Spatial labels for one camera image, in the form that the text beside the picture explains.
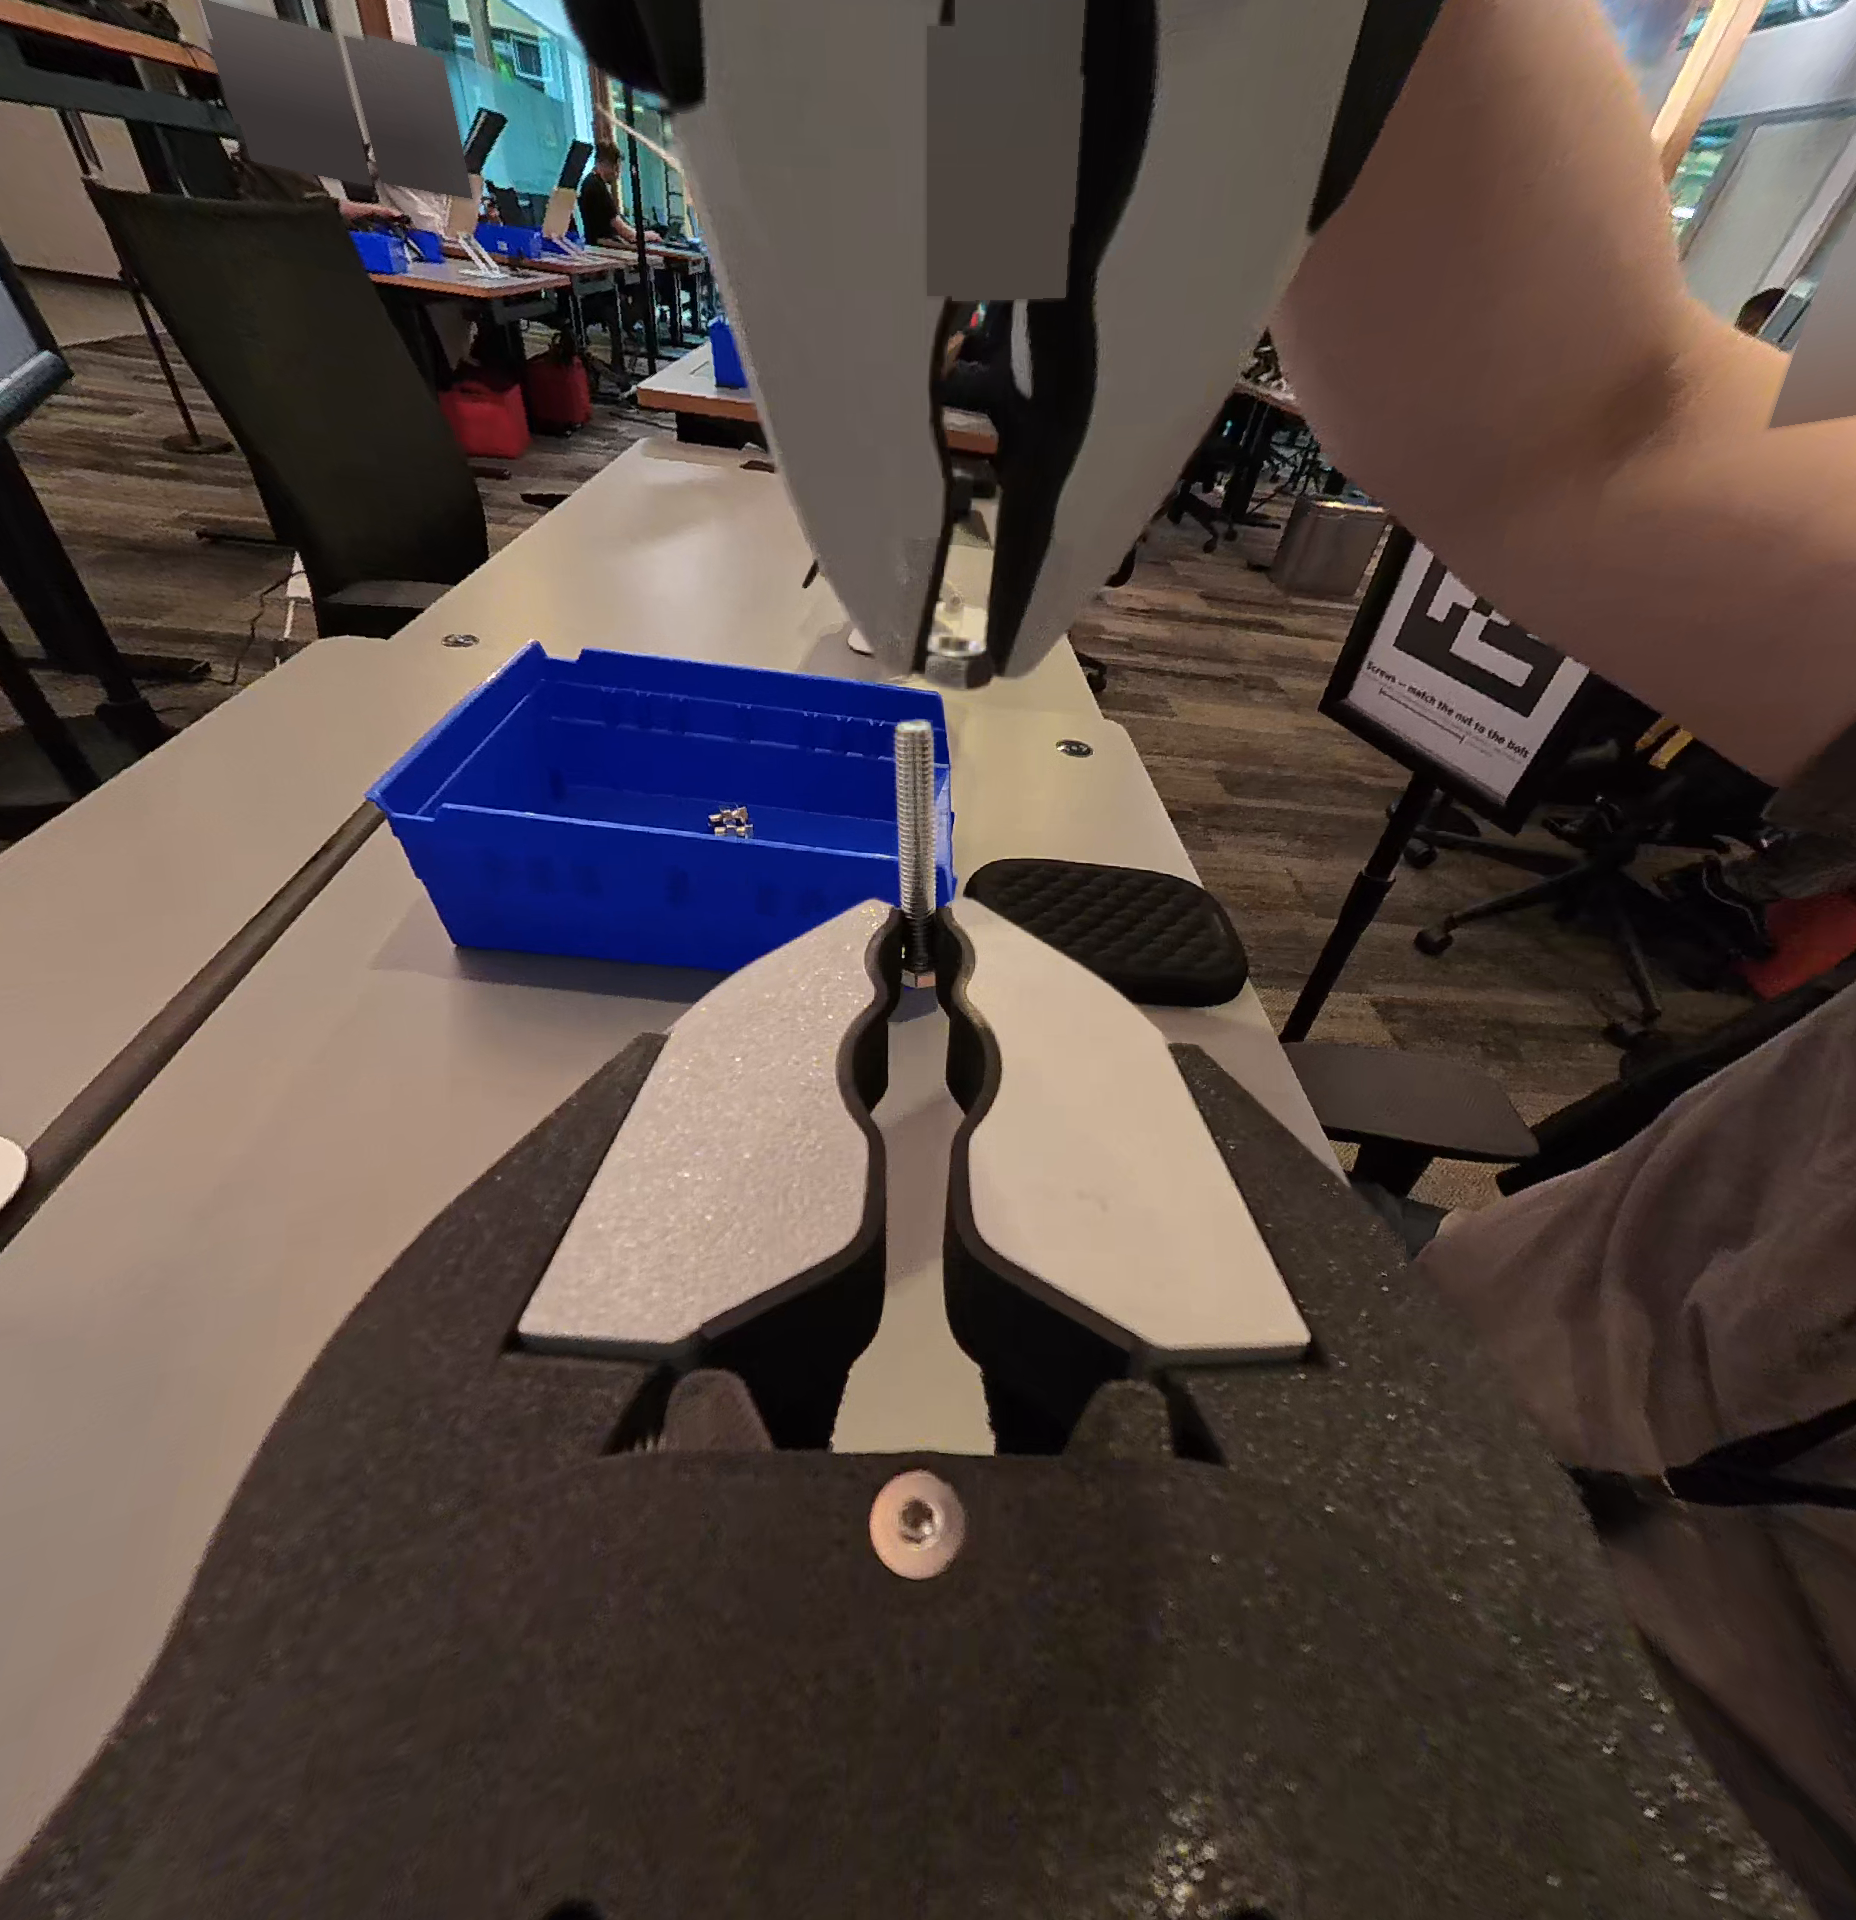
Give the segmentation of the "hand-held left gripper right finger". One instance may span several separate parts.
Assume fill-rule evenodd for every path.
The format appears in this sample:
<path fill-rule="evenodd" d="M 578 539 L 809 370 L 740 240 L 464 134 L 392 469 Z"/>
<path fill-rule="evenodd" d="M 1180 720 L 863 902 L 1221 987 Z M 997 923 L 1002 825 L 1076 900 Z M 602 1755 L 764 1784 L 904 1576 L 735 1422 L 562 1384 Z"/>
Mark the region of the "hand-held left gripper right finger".
<path fill-rule="evenodd" d="M 944 1306 L 992 1451 L 1056 1457 L 1104 1386 L 1300 1361 L 1310 1331 L 1172 1042 L 978 902 L 944 910 Z"/>

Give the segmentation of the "black office chair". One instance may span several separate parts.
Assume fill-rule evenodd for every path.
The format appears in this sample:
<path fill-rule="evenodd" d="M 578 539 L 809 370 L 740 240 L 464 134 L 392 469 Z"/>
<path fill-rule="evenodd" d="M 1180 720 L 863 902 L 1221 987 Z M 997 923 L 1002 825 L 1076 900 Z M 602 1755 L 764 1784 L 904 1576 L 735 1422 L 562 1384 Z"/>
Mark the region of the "black office chair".
<path fill-rule="evenodd" d="M 1671 1050 L 1671 1038 L 1647 939 L 1672 939 L 1685 950 L 1700 950 L 1709 939 L 1696 910 L 1671 905 L 1636 877 L 1636 859 L 1657 849 L 1723 856 L 1759 828 L 1772 793 L 1668 720 L 1606 719 L 1543 783 L 1532 815 L 1562 854 L 1422 828 L 1405 854 L 1415 868 L 1428 868 L 1440 854 L 1478 854 L 1534 879 L 1418 928 L 1415 949 L 1438 958 L 1458 931 L 1540 908 L 1562 926 L 1592 928 L 1616 950 L 1634 993 L 1634 1007 L 1605 1025 L 1605 1038 L 1629 1066 L 1650 1061 Z"/>

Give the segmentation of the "person's right forearm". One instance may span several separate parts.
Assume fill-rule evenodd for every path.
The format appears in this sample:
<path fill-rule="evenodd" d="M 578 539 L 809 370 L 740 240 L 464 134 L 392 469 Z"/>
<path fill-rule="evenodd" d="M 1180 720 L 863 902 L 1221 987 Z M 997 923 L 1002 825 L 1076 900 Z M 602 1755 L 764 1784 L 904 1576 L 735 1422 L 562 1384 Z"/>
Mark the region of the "person's right forearm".
<path fill-rule="evenodd" d="M 1686 292 L 1597 4 L 1443 4 L 1273 323 L 1333 461 L 1496 613 L 1856 826 L 1856 420 Z"/>

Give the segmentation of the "blue plastic bin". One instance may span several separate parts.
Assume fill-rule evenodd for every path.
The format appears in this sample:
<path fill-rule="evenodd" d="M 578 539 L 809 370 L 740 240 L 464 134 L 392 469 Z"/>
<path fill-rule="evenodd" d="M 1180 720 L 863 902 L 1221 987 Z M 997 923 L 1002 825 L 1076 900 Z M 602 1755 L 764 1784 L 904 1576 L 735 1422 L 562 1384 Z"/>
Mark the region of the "blue plastic bin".
<path fill-rule="evenodd" d="M 934 730 L 940 904 L 958 891 L 937 692 L 529 644 L 370 792 L 461 949 L 735 973 L 897 904 L 894 731 Z M 754 838 L 708 815 L 748 804 Z"/>

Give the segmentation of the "thick long bolt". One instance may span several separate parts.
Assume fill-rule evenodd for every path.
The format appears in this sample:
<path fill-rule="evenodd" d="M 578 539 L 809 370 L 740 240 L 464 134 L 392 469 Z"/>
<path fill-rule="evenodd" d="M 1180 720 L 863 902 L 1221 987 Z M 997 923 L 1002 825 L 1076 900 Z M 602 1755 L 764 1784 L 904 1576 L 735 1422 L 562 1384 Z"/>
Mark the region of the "thick long bolt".
<path fill-rule="evenodd" d="M 908 719 L 894 731 L 897 908 L 904 923 L 901 976 L 937 982 L 940 813 L 934 730 Z"/>

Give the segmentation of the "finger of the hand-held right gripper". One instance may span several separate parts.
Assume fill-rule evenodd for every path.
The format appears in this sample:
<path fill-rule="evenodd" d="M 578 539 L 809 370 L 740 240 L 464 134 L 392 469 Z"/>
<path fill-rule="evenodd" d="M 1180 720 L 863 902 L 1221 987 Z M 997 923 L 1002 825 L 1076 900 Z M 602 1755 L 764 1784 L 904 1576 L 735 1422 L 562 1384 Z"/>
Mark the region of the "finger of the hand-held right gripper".
<path fill-rule="evenodd" d="M 701 2 L 686 172 L 822 580 L 917 670 L 948 548 L 927 292 L 933 4 Z"/>
<path fill-rule="evenodd" d="M 1362 2 L 1087 4 L 1059 299 L 999 391 L 992 668 L 1068 631 L 1228 398 L 1306 243 Z"/>

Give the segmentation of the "framed marker sign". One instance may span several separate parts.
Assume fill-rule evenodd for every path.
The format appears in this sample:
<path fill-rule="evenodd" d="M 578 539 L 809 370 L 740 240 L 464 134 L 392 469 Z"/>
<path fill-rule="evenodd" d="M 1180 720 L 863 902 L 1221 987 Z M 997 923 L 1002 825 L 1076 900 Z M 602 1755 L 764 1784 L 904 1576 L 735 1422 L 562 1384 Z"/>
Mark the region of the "framed marker sign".
<path fill-rule="evenodd" d="M 1521 828 L 1605 688 L 1391 528 L 1319 702 L 1327 720 L 1495 828 Z"/>

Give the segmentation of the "black high-back chair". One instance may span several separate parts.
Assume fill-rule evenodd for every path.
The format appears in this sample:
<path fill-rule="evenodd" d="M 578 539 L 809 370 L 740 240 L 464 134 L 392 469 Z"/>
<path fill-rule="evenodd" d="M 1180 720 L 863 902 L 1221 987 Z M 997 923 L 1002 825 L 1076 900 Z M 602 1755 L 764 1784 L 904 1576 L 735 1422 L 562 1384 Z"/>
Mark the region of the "black high-back chair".
<path fill-rule="evenodd" d="M 477 480 L 332 201 L 87 195 L 301 556 L 319 636 L 393 636 L 488 562 Z"/>

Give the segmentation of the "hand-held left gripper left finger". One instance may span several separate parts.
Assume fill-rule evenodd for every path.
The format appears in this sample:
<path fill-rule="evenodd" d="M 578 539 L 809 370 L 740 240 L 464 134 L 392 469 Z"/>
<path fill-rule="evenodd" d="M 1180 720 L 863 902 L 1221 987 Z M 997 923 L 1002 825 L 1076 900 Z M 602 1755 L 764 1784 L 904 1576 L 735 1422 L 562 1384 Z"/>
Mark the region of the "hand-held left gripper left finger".
<path fill-rule="evenodd" d="M 517 1321 L 539 1357 L 737 1374 L 824 1451 L 886 1298 L 894 908 L 732 973 L 659 1040 Z"/>

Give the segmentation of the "black wrist rest pad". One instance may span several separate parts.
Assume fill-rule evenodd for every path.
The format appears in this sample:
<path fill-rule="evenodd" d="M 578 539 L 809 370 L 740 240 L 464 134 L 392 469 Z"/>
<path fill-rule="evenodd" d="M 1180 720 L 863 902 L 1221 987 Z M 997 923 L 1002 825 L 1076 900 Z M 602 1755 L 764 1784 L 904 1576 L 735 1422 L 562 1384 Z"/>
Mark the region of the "black wrist rest pad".
<path fill-rule="evenodd" d="M 1234 1003 L 1252 983 L 1226 905 L 1180 876 L 1063 857 L 997 857 L 963 881 L 995 910 L 1141 1006 Z"/>

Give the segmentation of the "thin black sign pole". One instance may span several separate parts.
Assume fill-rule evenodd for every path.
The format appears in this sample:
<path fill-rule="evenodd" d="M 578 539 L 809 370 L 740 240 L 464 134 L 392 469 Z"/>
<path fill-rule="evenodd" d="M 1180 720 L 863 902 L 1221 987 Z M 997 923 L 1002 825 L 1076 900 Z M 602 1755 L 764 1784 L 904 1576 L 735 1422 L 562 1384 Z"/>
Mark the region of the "thin black sign pole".
<path fill-rule="evenodd" d="M 1312 1031 L 1327 1002 L 1341 983 L 1362 937 L 1391 898 L 1403 854 L 1422 830 L 1425 813 L 1438 797 L 1440 780 L 1429 773 L 1415 773 L 1392 804 L 1379 839 L 1357 870 L 1343 905 L 1319 949 L 1319 957 L 1289 1010 L 1286 1024 L 1279 1029 L 1279 1040 L 1284 1046 L 1303 1042 Z"/>

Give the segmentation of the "grey trash can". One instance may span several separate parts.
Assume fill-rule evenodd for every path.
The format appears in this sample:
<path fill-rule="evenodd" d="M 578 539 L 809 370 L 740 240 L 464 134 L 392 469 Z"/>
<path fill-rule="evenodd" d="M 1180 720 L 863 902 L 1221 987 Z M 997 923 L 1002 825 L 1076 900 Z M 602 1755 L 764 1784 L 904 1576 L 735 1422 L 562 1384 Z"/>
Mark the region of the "grey trash can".
<path fill-rule="evenodd" d="M 1391 513 L 1374 503 L 1348 498 L 1300 499 L 1279 534 L 1268 581 L 1291 597 L 1355 598 L 1391 528 Z"/>

